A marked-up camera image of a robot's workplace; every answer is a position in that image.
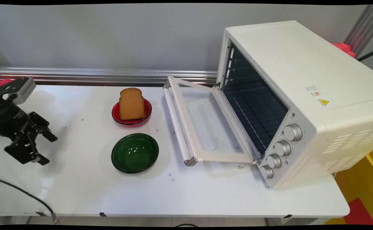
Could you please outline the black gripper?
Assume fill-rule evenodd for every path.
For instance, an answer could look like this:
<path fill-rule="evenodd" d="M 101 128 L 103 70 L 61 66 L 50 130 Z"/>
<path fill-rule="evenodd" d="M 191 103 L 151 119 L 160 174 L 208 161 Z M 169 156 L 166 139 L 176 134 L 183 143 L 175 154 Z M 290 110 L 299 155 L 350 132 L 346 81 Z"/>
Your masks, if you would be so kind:
<path fill-rule="evenodd" d="M 50 160 L 39 153 L 35 143 L 37 134 L 42 134 L 50 142 L 55 142 L 58 138 L 49 129 L 46 119 L 35 112 L 27 114 L 13 102 L 16 98 L 17 96 L 9 96 L 7 99 L 0 97 L 0 136 L 11 139 L 11 144 L 4 151 L 19 163 L 46 165 Z M 29 131 L 36 134 L 26 134 L 24 131 L 28 122 Z"/>

